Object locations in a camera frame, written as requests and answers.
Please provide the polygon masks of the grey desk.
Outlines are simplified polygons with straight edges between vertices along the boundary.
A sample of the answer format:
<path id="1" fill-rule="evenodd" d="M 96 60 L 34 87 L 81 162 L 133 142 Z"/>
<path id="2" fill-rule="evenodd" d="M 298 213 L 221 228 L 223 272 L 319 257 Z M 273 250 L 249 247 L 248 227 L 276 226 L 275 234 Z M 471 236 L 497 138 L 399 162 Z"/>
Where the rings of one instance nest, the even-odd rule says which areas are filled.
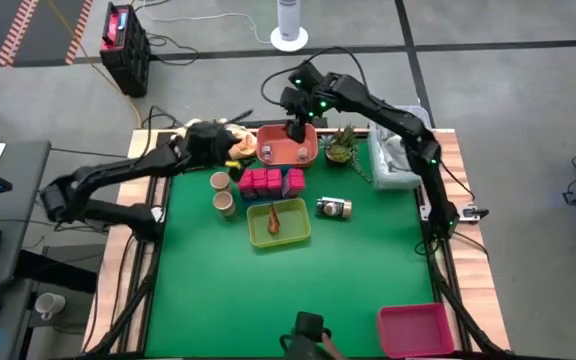
<path id="1" fill-rule="evenodd" d="M 48 141 L 8 143 L 0 157 L 0 177 L 12 184 L 0 194 L 0 360 L 16 359 L 24 333 L 32 282 L 13 275 L 49 149 Z"/>

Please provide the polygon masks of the white mug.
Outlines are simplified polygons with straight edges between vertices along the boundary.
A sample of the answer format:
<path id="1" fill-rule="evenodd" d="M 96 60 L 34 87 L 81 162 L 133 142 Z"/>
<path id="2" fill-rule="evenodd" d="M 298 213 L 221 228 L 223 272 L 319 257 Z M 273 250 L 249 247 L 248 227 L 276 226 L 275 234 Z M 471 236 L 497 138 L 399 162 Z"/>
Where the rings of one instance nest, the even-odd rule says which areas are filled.
<path id="1" fill-rule="evenodd" d="M 51 320 L 65 306 L 66 298 L 64 296 L 50 292 L 39 295 L 34 303 L 34 309 L 43 321 Z"/>

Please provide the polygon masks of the succulent plant in black pot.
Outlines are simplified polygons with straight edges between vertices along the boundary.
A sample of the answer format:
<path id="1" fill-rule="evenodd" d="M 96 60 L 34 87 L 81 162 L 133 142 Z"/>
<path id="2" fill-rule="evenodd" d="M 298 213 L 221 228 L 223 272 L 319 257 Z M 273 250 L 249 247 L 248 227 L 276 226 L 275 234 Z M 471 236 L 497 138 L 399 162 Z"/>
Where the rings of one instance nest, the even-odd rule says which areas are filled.
<path id="1" fill-rule="evenodd" d="M 353 125 L 338 128 L 332 135 L 322 135 L 320 147 L 332 166 L 343 166 L 354 161 L 359 153 L 358 138 Z"/>

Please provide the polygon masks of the person's hand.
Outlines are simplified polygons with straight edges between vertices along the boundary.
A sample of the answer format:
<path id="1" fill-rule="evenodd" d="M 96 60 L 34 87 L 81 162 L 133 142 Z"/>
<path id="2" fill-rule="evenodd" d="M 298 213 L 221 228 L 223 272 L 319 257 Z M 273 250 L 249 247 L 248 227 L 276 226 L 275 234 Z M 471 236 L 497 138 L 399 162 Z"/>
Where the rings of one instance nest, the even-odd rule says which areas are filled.
<path id="1" fill-rule="evenodd" d="M 323 348 L 334 360 L 346 360 L 346 358 L 341 354 L 339 349 L 335 346 L 331 338 L 326 333 L 323 333 L 321 338 Z"/>

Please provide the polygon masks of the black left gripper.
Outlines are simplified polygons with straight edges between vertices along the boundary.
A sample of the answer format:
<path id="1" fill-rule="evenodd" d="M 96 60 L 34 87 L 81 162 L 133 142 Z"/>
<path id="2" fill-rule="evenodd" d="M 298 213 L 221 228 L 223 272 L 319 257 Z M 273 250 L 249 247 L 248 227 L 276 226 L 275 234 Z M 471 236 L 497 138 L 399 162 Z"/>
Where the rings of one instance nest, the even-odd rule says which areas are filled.
<path id="1" fill-rule="evenodd" d="M 183 169 L 221 166 L 227 161 L 231 168 L 230 178 L 239 181 L 246 174 L 246 168 L 257 160 L 255 151 L 230 152 L 241 140 L 223 124 L 196 122 L 185 129 L 182 138 L 185 144 L 181 162 Z"/>

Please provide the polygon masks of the yellow green plastic bin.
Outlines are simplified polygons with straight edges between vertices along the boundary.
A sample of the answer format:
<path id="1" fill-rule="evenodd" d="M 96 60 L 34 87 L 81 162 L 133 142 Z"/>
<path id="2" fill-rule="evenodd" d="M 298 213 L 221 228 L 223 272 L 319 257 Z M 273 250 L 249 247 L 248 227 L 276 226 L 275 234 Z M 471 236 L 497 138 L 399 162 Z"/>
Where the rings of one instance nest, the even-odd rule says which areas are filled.
<path id="1" fill-rule="evenodd" d="M 271 207 L 279 222 L 279 230 L 268 230 Z M 249 238 L 257 248 L 269 248 L 307 240 L 311 235 L 311 225 L 305 201 L 301 198 L 276 201 L 250 206 L 246 212 Z"/>

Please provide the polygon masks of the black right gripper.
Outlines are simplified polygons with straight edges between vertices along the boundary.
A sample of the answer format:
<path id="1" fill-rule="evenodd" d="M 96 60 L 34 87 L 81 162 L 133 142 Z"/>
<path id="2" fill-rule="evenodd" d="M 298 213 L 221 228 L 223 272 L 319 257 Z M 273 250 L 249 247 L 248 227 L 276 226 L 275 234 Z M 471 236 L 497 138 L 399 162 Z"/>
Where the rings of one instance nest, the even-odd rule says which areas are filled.
<path id="1" fill-rule="evenodd" d="M 303 143 L 306 123 L 315 117 L 313 99 L 309 93 L 285 87 L 281 93 L 280 106 L 291 116 L 287 122 L 287 136 L 298 143 Z"/>

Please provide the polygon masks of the clear plastic storage box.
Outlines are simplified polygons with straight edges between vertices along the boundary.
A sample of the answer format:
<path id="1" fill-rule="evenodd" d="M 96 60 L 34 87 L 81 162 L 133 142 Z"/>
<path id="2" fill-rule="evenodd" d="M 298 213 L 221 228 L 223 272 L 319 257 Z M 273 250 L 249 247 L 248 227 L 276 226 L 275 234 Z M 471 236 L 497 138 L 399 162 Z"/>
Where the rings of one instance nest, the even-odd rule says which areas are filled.
<path id="1" fill-rule="evenodd" d="M 368 100 L 356 106 L 356 112 L 372 122 L 369 151 L 372 182 L 378 190 L 410 190 L 421 184 L 433 194 L 441 194 L 439 160 L 441 147 L 432 134 L 428 113 L 420 106 L 376 104 Z M 390 172 L 384 162 L 378 135 L 388 130 L 403 139 L 411 172 Z"/>

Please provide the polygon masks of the brown taco seasoning pouch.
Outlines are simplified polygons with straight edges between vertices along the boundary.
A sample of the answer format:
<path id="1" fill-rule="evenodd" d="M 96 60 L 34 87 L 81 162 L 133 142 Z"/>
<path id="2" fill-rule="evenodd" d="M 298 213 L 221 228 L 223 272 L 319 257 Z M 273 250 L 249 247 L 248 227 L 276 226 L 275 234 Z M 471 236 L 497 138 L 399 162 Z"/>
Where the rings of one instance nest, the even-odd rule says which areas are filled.
<path id="1" fill-rule="evenodd" d="M 276 207 L 273 203 L 270 203 L 268 206 L 268 226 L 267 226 L 267 231 L 274 235 L 274 234 L 278 234 L 280 231 L 280 221 L 279 221 L 279 217 L 276 211 Z"/>

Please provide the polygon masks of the pink plastic bin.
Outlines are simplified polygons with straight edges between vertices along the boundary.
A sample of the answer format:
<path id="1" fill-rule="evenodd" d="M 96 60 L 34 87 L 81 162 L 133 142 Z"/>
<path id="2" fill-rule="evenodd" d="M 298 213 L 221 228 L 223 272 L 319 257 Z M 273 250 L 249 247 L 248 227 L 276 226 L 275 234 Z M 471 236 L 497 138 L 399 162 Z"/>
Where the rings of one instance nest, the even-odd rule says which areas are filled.
<path id="1" fill-rule="evenodd" d="M 449 354 L 454 341 L 441 303 L 382 307 L 377 333 L 385 355 L 392 359 Z"/>

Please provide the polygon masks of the smoked paprika tin red lid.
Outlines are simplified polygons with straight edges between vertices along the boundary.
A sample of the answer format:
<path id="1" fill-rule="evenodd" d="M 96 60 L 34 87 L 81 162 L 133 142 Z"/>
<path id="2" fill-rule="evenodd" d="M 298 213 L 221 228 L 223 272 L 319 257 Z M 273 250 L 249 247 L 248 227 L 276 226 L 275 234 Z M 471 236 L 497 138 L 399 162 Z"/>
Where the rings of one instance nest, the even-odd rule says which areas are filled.
<path id="1" fill-rule="evenodd" d="M 240 196 L 243 199 L 249 200 L 254 199 L 256 197 L 256 192 L 253 186 L 253 173 L 251 170 L 246 169 L 243 172 L 241 178 L 237 183 L 237 186 Z"/>
<path id="2" fill-rule="evenodd" d="M 266 170 L 266 185 L 271 198 L 282 197 L 282 171 L 279 168 L 269 168 Z"/>
<path id="3" fill-rule="evenodd" d="M 252 170 L 252 187 L 259 198 L 268 197 L 267 170 L 265 168 Z"/>
<path id="4" fill-rule="evenodd" d="M 283 177 L 282 196 L 284 198 L 295 198 L 304 188 L 304 171 L 301 168 L 289 168 Z"/>

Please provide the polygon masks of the yellow checked cloth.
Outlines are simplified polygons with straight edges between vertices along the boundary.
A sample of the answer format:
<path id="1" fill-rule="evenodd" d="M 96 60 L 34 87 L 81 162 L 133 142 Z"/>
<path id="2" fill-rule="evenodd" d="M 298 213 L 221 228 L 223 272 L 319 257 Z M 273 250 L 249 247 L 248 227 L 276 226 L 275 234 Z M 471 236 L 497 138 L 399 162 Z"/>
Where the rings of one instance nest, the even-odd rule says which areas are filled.
<path id="1" fill-rule="evenodd" d="M 239 139 L 239 142 L 233 145 L 229 150 L 229 155 L 233 160 L 240 160 L 256 154 L 257 137 L 253 132 L 245 126 L 236 123 L 228 123 L 226 118 L 213 120 L 202 120 L 199 118 L 191 119 L 186 124 L 176 128 L 174 134 L 171 135 L 170 138 L 175 136 L 184 137 L 188 128 L 197 123 L 216 123 L 223 125 L 227 131 L 229 131 L 235 138 Z"/>

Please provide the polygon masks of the grey cloth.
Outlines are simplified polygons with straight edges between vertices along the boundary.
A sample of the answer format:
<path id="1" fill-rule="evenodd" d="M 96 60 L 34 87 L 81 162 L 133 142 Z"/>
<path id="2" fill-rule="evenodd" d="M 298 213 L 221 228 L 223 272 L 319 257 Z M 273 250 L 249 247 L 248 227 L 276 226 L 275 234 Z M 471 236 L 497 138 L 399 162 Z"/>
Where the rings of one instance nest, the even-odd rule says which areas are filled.
<path id="1" fill-rule="evenodd" d="M 382 149 L 384 162 L 390 172 L 412 171 L 401 136 L 388 130 L 383 130 L 379 132 L 378 141 Z"/>

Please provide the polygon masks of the black crate red top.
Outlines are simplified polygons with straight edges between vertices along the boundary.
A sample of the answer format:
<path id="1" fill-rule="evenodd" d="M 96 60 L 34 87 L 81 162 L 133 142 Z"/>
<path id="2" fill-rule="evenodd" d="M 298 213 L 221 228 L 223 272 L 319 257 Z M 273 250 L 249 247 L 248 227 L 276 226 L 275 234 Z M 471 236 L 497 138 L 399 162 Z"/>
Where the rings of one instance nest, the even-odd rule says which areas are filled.
<path id="1" fill-rule="evenodd" d="M 150 42 L 131 5 L 107 4 L 99 54 L 124 95 L 147 94 Z"/>

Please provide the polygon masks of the orange plastic bin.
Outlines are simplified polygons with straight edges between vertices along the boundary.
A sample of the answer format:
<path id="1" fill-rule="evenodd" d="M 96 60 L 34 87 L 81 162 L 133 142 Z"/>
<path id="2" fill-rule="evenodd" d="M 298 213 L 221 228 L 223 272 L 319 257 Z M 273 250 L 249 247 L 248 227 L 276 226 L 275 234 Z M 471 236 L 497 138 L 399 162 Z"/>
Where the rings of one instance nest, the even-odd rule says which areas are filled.
<path id="1" fill-rule="evenodd" d="M 316 129 L 311 124 L 305 125 L 305 139 L 303 143 L 291 140 L 285 131 L 284 125 L 264 125 L 257 131 L 257 157 L 264 166 L 293 166 L 309 167 L 318 156 L 319 146 Z M 271 145 L 273 161 L 264 162 L 260 152 L 263 145 Z M 309 151 L 309 159 L 306 162 L 297 160 L 296 152 L 300 147 L 306 147 Z"/>

